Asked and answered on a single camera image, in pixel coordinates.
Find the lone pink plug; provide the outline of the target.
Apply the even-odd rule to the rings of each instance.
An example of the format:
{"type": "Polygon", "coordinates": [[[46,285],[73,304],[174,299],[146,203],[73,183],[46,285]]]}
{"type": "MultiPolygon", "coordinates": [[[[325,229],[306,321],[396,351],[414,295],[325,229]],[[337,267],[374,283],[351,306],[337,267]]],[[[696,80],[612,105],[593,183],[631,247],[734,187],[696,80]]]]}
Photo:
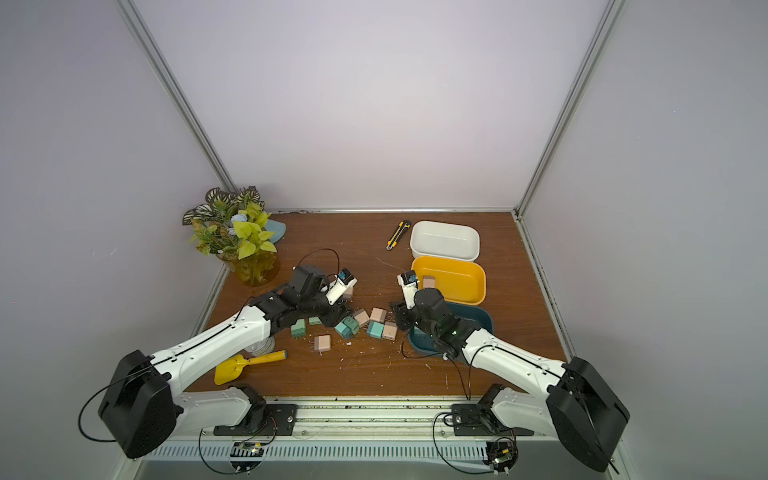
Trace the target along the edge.
{"type": "Polygon", "coordinates": [[[422,288],[436,288],[437,287],[437,281],[433,276],[424,276],[422,278],[422,288]]]}

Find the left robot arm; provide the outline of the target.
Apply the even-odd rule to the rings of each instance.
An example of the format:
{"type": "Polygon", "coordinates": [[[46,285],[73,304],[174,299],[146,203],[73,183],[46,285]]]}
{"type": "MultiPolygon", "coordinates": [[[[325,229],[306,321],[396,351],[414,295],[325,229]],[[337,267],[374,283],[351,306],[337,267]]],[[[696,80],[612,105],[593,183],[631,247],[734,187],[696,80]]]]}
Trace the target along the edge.
{"type": "Polygon", "coordinates": [[[98,416],[111,441],[136,459],[189,432],[258,433],[268,419],[266,401],[254,388],[190,393],[188,387],[301,319],[317,317],[327,327],[336,326],[349,312],[343,296],[356,283],[348,269],[331,281],[315,266],[297,266],[288,283],[248,299],[232,317],[199,335],[154,354],[125,355],[100,392],[98,416]]]}

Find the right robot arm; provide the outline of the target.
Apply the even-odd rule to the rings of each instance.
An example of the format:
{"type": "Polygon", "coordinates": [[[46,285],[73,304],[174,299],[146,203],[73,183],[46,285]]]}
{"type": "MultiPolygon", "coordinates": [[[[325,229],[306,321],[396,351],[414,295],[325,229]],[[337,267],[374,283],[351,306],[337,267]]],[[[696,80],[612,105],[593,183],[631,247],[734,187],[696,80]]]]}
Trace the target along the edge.
{"type": "Polygon", "coordinates": [[[478,408],[488,429],[552,435],[585,466],[598,472],[611,467],[630,413],[588,361],[552,360],[509,344],[455,315],[435,288],[406,294],[390,307],[398,328],[428,334],[439,356],[521,388],[513,394],[492,387],[481,398],[478,408]]]}

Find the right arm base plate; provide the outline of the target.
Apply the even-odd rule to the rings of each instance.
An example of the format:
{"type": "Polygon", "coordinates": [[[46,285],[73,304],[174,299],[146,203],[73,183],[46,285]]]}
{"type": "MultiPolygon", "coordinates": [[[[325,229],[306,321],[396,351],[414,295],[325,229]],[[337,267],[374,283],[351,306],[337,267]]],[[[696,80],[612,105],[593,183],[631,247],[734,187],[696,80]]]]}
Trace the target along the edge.
{"type": "Polygon", "coordinates": [[[506,427],[496,420],[488,409],[477,404],[452,404],[448,419],[444,423],[453,428],[456,436],[523,436],[534,432],[520,427],[506,427]]]}

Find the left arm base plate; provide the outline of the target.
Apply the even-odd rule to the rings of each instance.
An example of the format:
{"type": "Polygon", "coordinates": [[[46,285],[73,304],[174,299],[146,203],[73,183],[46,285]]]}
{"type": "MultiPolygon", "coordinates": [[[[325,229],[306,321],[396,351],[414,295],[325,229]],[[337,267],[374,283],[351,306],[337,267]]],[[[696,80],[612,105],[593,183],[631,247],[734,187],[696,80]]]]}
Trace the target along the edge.
{"type": "Polygon", "coordinates": [[[238,424],[216,426],[215,436],[291,436],[297,420],[297,404],[265,404],[253,407],[238,424]]]}

